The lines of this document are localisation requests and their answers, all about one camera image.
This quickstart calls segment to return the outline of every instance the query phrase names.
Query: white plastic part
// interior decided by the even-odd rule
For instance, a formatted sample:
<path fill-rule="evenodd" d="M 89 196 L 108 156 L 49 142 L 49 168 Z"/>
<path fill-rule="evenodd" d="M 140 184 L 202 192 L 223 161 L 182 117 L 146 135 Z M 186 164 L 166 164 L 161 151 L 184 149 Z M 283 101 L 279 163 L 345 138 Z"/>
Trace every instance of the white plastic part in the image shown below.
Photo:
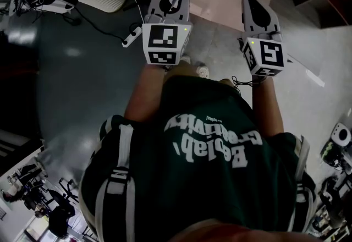
<path fill-rule="evenodd" d="M 242 52 L 252 75 L 273 77 L 284 70 L 287 62 L 284 43 L 253 37 L 244 42 Z"/>
<path fill-rule="evenodd" d="M 344 124 L 337 123 L 331 133 L 331 139 L 337 145 L 345 147 L 351 142 L 351 132 Z"/>
<path fill-rule="evenodd" d="M 178 65 L 192 24 L 143 24 L 143 51 L 148 64 Z"/>
<path fill-rule="evenodd" d="M 307 76 L 315 82 L 318 86 L 325 87 L 325 82 L 323 82 L 318 76 L 314 75 L 313 72 L 310 72 L 308 69 L 306 70 Z"/>
<path fill-rule="evenodd" d="M 132 34 L 130 34 L 126 39 L 125 41 L 127 42 L 126 45 L 122 44 L 123 47 L 129 47 L 131 43 L 134 42 L 134 40 L 136 38 L 138 38 L 138 36 L 142 33 L 142 28 L 141 27 L 137 27 L 136 29 L 133 30 L 133 32 L 136 33 L 135 36 L 133 36 Z"/>

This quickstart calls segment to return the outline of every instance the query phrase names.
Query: power strip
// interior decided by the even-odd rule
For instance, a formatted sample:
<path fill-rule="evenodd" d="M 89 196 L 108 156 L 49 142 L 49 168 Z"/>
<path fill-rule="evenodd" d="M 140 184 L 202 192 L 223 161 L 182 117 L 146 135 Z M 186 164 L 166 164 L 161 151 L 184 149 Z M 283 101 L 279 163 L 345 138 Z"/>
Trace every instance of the power strip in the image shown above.
<path fill-rule="evenodd" d="M 135 32 L 135 35 L 133 36 L 132 34 L 130 34 L 125 41 L 127 42 L 125 45 L 122 44 L 123 47 L 129 47 L 131 43 L 133 43 L 135 41 L 136 38 L 138 38 L 138 36 L 142 33 L 142 28 L 141 27 L 137 27 L 136 29 L 133 30 L 133 32 Z"/>

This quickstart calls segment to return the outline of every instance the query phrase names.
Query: hair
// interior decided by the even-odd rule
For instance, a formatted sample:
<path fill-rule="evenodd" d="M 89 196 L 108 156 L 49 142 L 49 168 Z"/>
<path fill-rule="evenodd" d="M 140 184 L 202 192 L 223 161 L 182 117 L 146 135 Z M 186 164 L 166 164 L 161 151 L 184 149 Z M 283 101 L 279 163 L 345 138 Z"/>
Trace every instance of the hair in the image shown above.
<path fill-rule="evenodd" d="M 10 194 L 8 194 L 6 192 L 3 192 L 2 196 L 3 196 L 3 198 L 4 198 L 4 200 L 6 202 L 10 202 L 11 203 L 11 202 L 15 201 L 14 198 Z"/>

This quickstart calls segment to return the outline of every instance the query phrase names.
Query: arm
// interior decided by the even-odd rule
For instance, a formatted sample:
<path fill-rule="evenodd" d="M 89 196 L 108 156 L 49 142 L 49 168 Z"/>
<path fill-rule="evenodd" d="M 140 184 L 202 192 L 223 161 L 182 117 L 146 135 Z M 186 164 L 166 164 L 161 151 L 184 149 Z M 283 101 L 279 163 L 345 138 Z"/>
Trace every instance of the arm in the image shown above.
<path fill-rule="evenodd" d="M 159 109 L 164 70 L 145 65 L 128 102 L 125 118 L 137 122 L 149 120 Z"/>
<path fill-rule="evenodd" d="M 253 86 L 252 102 L 256 124 L 264 138 L 284 132 L 272 78 Z"/>

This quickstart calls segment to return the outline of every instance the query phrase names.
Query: person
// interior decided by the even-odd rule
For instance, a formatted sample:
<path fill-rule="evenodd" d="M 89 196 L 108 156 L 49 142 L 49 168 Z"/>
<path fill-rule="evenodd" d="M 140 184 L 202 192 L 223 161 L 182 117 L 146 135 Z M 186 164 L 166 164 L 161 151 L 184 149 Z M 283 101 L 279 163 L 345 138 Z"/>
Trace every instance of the person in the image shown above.
<path fill-rule="evenodd" d="M 43 176 L 47 178 L 47 173 L 43 165 L 39 162 L 37 158 L 34 158 L 34 161 L 35 164 L 23 166 L 20 175 L 17 176 L 17 179 L 14 182 L 12 182 L 7 192 L 3 190 L 1 191 L 4 201 L 11 203 L 22 199 L 25 193 L 24 186 L 28 184 L 29 181 L 36 178 L 39 174 L 42 173 Z M 37 183 L 34 183 L 31 188 L 33 189 L 41 186 L 43 186 L 43 182 L 39 181 Z"/>
<path fill-rule="evenodd" d="M 298 157 L 273 79 L 254 78 L 251 109 L 230 80 L 208 76 L 187 56 L 166 74 L 144 67 L 124 118 L 101 126 L 82 178 L 88 225 L 105 242 L 317 241 L 286 232 Z M 126 146 L 130 156 L 120 168 Z"/>

